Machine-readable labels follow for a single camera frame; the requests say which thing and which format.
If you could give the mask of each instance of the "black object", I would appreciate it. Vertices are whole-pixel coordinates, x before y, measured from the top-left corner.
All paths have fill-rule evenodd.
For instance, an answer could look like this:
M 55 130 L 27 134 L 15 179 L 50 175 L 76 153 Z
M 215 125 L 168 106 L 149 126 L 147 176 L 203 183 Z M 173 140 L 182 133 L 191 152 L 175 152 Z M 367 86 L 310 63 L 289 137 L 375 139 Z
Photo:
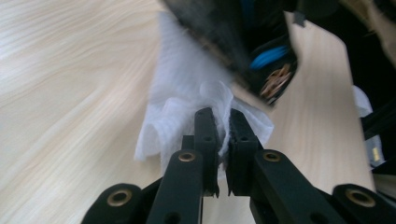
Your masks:
M 375 175 L 396 175 L 396 157 L 375 167 L 372 172 Z
M 338 8 L 337 0 L 300 0 L 296 1 L 296 11 L 309 19 L 319 19 L 332 15 Z
M 390 127 L 396 126 L 396 97 L 386 105 L 361 119 L 364 139 L 372 138 Z
M 162 179 L 143 190 L 126 184 L 105 190 L 82 223 L 201 223 L 203 197 L 219 190 L 212 178 L 219 164 L 213 162 L 216 148 L 195 150 L 194 139 L 217 135 L 212 118 L 209 108 L 197 112 L 195 122 L 203 126 L 184 136 Z M 332 195 L 315 189 L 284 154 L 262 148 L 241 112 L 231 111 L 230 124 L 229 189 L 250 197 L 256 223 L 395 223 L 396 210 L 368 189 L 346 184 Z
M 297 57 L 280 1 L 163 1 L 247 90 L 268 105 L 281 96 L 297 70 Z
M 390 20 L 396 23 L 396 3 L 391 0 L 374 0 L 376 7 Z

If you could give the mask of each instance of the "light wood surface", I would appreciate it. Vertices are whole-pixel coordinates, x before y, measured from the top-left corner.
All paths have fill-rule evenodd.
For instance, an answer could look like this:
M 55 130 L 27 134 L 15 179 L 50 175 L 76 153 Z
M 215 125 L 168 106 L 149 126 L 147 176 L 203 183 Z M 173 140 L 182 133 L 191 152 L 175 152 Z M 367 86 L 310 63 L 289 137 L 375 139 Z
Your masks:
M 160 49 L 152 0 L 0 2 L 0 223 L 79 223 L 106 188 L 160 177 L 134 161 Z M 283 151 L 318 188 L 372 189 L 344 46 L 292 28 L 300 71 L 274 110 Z M 252 223 L 247 198 L 205 199 L 204 223 Z

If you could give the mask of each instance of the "white tissue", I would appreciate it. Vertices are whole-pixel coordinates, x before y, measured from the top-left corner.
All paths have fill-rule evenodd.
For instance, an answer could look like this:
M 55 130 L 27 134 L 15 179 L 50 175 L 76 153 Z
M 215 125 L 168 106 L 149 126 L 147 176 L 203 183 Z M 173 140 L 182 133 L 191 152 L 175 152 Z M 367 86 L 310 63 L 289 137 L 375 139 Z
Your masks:
M 228 149 L 231 108 L 245 114 L 253 132 L 265 144 L 274 125 L 259 109 L 233 97 L 231 74 L 171 15 L 160 12 L 159 24 L 162 49 L 134 158 L 143 161 L 161 153 L 164 171 L 172 154 L 180 150 L 182 136 L 193 134 L 195 112 L 205 107 L 212 108 L 223 140 L 220 156 Z

